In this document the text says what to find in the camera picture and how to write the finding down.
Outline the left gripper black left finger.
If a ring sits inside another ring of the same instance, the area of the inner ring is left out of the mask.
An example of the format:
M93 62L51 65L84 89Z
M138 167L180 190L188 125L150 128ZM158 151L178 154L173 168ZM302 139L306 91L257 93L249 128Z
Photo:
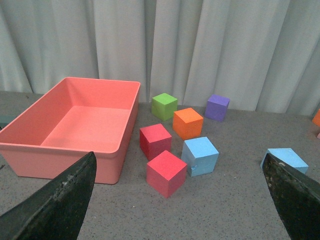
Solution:
M76 240L92 196L97 159L87 153L0 217L2 240Z

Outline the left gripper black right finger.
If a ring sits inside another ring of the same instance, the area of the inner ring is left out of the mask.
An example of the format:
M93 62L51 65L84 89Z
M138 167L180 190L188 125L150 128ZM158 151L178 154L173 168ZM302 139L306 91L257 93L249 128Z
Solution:
M262 171L277 213L292 240L320 238L320 184L267 153Z

